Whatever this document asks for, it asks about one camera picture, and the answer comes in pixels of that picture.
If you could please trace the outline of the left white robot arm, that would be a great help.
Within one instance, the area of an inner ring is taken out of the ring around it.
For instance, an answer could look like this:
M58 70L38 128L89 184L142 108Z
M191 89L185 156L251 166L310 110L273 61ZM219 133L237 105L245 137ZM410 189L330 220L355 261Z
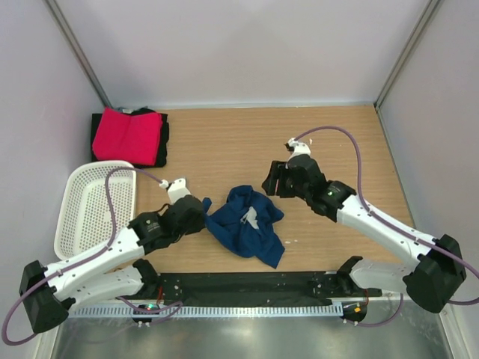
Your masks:
M180 198L159 214L144 212L115 237L81 254L43 266L25 266L19 293L35 334L49 331L74 311L99 301L139 295L149 299L159 289L158 274L144 257L204 228L202 202Z

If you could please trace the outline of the blue printed t-shirt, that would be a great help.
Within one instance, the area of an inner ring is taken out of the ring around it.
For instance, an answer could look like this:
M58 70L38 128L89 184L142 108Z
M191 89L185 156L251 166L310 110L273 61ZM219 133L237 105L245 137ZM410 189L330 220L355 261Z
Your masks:
M210 214L210 198L202 200L207 230L233 254L243 258L258 258L276 269L285 248L274 231L273 224L284 213L265 195L250 185L230 190L226 203Z

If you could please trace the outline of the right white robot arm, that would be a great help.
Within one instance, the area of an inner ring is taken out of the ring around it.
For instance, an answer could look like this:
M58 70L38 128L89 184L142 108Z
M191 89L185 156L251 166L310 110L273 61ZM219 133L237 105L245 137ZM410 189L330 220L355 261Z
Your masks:
M466 279L460 245L449 235L441 238L415 230L369 203L337 180L327 180L307 154L272 162L262 184L269 196L297 197L317 215L353 228L401 260L400 265L357 257L337 278L348 296L362 289L407 294L419 307L440 313Z

